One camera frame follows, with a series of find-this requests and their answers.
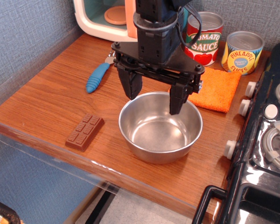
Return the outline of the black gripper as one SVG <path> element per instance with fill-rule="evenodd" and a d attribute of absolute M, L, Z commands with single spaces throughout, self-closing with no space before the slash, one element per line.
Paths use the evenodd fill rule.
<path fill-rule="evenodd" d="M 202 88 L 204 67 L 185 55 L 182 27 L 176 33 L 145 36 L 137 42 L 114 42 L 115 66 L 125 95 L 135 99 L 142 89 L 142 77 L 171 85 L 170 114 L 179 114 L 190 93 Z"/>

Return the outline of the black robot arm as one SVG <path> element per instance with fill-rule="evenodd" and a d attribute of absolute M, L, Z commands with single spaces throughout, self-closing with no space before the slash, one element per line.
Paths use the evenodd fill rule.
<path fill-rule="evenodd" d="M 180 113 L 192 93 L 202 87 L 205 68 L 183 52 L 200 37 L 202 19 L 188 0 L 137 0 L 133 23 L 137 42 L 114 42 L 115 67 L 126 96 L 133 100 L 148 77 L 171 85 L 170 114 Z M 184 10 L 198 21 L 198 33 L 186 43 L 183 39 Z"/>

